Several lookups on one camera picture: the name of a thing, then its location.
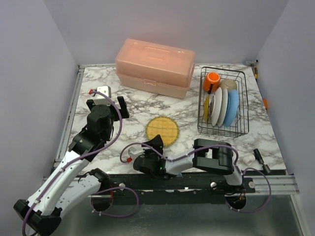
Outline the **light blue plate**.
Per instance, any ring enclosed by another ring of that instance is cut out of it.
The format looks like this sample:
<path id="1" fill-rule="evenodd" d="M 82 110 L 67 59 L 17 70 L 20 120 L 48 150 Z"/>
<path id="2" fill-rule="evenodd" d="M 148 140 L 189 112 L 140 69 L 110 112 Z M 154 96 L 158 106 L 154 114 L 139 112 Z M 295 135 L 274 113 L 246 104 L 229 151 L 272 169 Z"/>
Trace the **light blue plate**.
<path id="1" fill-rule="evenodd" d="M 224 127 L 229 127 L 233 123 L 238 112 L 238 106 L 239 106 L 239 93 L 237 90 L 233 89 L 228 92 L 228 105 L 227 105 L 225 118 L 223 121 Z"/>

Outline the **white floral bowl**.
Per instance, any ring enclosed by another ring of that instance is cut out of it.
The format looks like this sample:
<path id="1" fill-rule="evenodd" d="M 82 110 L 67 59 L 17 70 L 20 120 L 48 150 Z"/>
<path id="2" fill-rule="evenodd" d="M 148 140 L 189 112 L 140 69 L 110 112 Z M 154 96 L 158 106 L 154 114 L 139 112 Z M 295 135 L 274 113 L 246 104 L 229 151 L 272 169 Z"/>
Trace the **white floral bowl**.
<path id="1" fill-rule="evenodd" d="M 232 79 L 223 79 L 220 82 L 220 88 L 222 90 L 227 89 L 227 91 L 237 90 L 237 83 Z"/>

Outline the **teal Shi Hao Wei plate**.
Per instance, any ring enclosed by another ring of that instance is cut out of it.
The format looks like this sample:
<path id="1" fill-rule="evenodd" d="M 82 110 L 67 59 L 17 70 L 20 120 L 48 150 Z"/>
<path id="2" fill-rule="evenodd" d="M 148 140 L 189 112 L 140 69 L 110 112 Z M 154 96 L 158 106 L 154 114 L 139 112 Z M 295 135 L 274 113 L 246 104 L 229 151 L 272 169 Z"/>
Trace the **teal Shi Hao Wei plate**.
<path id="1" fill-rule="evenodd" d="M 218 127 L 221 127 L 224 122 L 225 114 L 227 111 L 227 105 L 228 105 L 228 90 L 224 88 L 222 90 L 221 109 L 220 109 L 219 119 L 217 122 Z"/>

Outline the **orange mug black handle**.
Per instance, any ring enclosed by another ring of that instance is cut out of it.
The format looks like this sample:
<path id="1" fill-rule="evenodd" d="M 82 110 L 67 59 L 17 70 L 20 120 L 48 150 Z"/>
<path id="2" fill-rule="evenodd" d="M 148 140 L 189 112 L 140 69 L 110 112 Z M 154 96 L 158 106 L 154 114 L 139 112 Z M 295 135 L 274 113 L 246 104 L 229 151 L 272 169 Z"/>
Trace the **orange mug black handle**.
<path id="1" fill-rule="evenodd" d="M 203 89 L 206 92 L 215 92 L 221 82 L 221 77 L 217 72 L 209 72 L 206 74 L 204 82 L 203 82 Z"/>

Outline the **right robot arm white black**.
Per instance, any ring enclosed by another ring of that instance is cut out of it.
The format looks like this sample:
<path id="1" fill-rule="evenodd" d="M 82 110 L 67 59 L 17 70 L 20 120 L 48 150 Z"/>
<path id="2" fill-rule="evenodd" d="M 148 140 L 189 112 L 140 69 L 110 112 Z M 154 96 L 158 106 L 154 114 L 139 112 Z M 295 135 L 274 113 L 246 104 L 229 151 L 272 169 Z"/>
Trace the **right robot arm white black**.
<path id="1" fill-rule="evenodd" d="M 170 179 L 183 171 L 197 168 L 211 174 L 223 176 L 230 186 L 243 183 L 241 171 L 236 166 L 238 152 L 231 144 L 207 139 L 194 140 L 188 151 L 178 156 L 163 156 L 163 141 L 160 135 L 142 143 L 142 150 L 128 149 L 130 160 L 136 171 L 155 179 Z"/>

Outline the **large teal rimmed plate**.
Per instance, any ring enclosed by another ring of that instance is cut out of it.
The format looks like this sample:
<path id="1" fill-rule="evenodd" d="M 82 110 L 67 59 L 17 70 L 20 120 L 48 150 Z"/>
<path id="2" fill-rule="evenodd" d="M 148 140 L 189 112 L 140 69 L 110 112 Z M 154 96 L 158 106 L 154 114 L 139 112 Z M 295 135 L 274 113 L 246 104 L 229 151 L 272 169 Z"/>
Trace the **large teal rimmed plate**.
<path id="1" fill-rule="evenodd" d="M 222 103 L 222 89 L 218 88 L 212 98 L 211 124 L 215 126 L 219 120 Z"/>

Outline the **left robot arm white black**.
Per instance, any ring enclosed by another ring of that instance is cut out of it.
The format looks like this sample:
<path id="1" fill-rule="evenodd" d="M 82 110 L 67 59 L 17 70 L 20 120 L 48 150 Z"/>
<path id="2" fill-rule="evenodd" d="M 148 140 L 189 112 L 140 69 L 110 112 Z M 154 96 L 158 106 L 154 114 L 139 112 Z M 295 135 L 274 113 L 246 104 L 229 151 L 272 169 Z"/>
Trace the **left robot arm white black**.
<path id="1" fill-rule="evenodd" d="M 84 180 L 70 187 L 99 152 L 116 142 L 118 136 L 112 137 L 114 122 L 129 118 L 122 96 L 118 97 L 119 106 L 108 96 L 101 96 L 103 100 L 87 101 L 90 109 L 87 124 L 73 138 L 59 166 L 34 194 L 15 203 L 14 210 L 23 220 L 23 235 L 26 234 L 26 226 L 30 226 L 35 235 L 50 236 L 69 210 L 96 193 L 105 181 L 106 174 L 100 169 L 94 169 Z"/>

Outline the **small yellow patterned plate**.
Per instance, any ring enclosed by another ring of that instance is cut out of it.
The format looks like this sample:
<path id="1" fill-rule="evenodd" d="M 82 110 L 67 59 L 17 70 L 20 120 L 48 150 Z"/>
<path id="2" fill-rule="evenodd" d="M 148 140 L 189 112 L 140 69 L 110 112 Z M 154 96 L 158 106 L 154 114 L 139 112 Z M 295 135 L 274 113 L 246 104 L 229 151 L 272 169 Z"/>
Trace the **small yellow patterned plate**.
<path id="1" fill-rule="evenodd" d="M 204 120 L 206 123 L 208 123 L 210 121 L 210 117 L 211 117 L 211 105 L 212 105 L 212 102 L 211 102 L 211 96 L 210 95 L 207 95 L 206 96 L 206 99 L 204 101 Z"/>

